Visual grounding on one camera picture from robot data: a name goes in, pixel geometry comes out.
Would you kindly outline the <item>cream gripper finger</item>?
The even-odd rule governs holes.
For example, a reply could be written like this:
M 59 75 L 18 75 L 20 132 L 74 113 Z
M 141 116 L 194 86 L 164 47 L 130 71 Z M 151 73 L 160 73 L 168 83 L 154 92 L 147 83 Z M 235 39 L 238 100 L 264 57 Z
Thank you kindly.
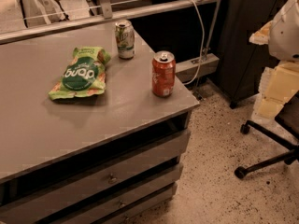
M 267 45 L 269 41 L 269 34 L 272 22 L 269 21 L 262 28 L 260 28 L 257 32 L 253 33 L 249 42 L 256 45 Z
M 280 62 L 262 73 L 257 98 L 257 115 L 273 119 L 299 91 L 299 62 Z

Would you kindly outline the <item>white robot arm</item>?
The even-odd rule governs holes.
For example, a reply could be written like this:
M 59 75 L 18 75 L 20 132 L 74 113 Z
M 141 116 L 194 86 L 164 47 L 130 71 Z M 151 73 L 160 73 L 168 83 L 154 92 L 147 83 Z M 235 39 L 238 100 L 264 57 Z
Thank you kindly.
M 279 60 L 274 68 L 265 67 L 253 107 L 252 119 L 264 123 L 299 91 L 299 0 L 288 0 L 249 41 L 267 44 L 269 54 Z

